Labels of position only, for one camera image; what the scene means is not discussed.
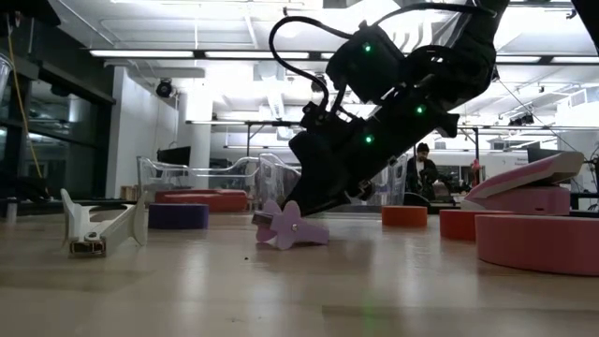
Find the glass wall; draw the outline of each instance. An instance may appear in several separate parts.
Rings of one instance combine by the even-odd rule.
[[[45,81],[31,83],[29,124],[50,132],[94,141],[97,106]]]
[[[12,91],[12,87],[10,86],[10,81],[5,87],[4,93],[0,95],[0,118],[8,118],[8,104],[10,104],[10,93]]]
[[[72,198],[90,198],[94,195],[94,162],[94,149],[91,147],[32,133],[25,146],[20,172],[29,177],[41,174],[54,198],[60,197],[61,188],[65,188]]]
[[[0,126],[0,168],[4,162],[4,150],[7,147],[7,129]]]
[[[25,136],[16,88],[9,83],[0,93],[1,169],[11,175],[44,179],[54,198],[60,198],[62,188],[74,199],[103,198],[110,106],[47,81],[19,78],[19,84],[29,136]]]

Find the person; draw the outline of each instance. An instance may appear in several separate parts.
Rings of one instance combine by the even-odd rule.
[[[437,180],[439,173],[434,162],[429,159],[429,152],[429,145],[418,144],[416,157],[408,160],[406,180],[410,192],[420,194],[428,200],[434,200],[432,184]]]

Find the purple object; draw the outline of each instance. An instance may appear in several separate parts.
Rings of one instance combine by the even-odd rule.
[[[281,212],[275,201],[268,200],[263,212],[254,214],[252,222],[258,226],[256,239],[267,242],[276,237],[279,249],[289,249],[295,242],[329,243],[329,230],[302,219],[295,201],[287,202]]]
[[[208,205],[154,203],[148,211],[148,228],[206,229],[208,214]]]

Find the computer monitor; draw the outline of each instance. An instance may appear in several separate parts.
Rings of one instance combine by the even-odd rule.
[[[189,166],[189,157],[191,155],[191,146],[158,151],[158,161],[172,165]]]
[[[541,159],[549,158],[555,154],[561,154],[564,151],[560,150],[546,150],[546,149],[526,149],[528,153],[528,163],[533,163]]]

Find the purple block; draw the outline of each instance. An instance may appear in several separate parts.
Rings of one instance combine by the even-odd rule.
[[[208,205],[154,203],[148,212],[148,228],[206,229],[208,215]]]

